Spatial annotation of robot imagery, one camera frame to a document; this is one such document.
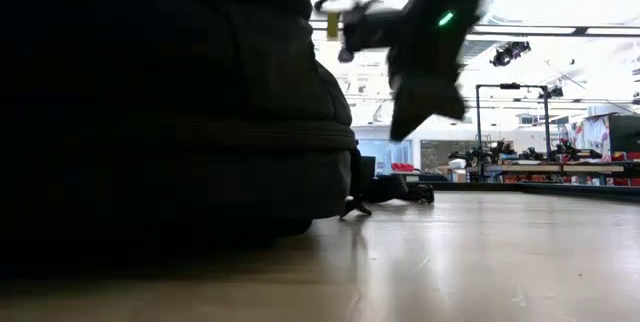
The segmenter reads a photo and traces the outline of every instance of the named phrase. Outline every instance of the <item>floor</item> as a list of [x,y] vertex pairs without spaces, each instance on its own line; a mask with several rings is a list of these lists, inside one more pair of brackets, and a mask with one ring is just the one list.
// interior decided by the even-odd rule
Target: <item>floor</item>
[[639,321],[640,206],[442,192],[179,273],[31,282],[0,321]]

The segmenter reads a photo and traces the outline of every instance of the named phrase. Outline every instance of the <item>black backpack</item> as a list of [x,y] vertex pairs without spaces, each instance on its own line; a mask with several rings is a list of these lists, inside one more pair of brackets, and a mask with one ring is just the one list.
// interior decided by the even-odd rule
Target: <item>black backpack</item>
[[351,115],[309,0],[4,2],[0,228],[308,226],[344,208]]

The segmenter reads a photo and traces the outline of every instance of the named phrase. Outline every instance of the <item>motion blur robot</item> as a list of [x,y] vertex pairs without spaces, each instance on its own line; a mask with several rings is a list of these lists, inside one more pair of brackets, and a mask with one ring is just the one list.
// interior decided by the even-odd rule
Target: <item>motion blur robot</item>
[[[319,0],[314,8],[322,12]],[[457,56],[479,20],[480,0],[411,0],[401,11],[367,13],[372,3],[343,12],[340,59],[368,48],[390,47],[389,85],[394,93],[391,139],[403,140],[433,114],[461,119],[464,102],[455,87]]]

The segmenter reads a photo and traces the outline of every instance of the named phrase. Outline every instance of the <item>pole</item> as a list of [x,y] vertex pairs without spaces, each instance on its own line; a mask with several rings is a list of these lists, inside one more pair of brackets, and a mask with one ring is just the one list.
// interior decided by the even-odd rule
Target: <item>pole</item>
[[549,133],[549,89],[547,86],[540,87],[544,93],[544,134],[547,137],[547,161],[551,162],[551,133]]
[[482,148],[482,127],[480,126],[480,85],[476,85],[476,119],[478,122],[478,148]]

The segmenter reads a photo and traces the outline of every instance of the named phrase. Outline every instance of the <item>poster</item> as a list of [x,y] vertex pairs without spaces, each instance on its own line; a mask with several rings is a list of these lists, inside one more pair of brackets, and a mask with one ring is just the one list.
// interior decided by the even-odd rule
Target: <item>poster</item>
[[575,148],[592,149],[602,154],[603,162],[611,161],[609,116],[589,117],[567,124],[569,141]]

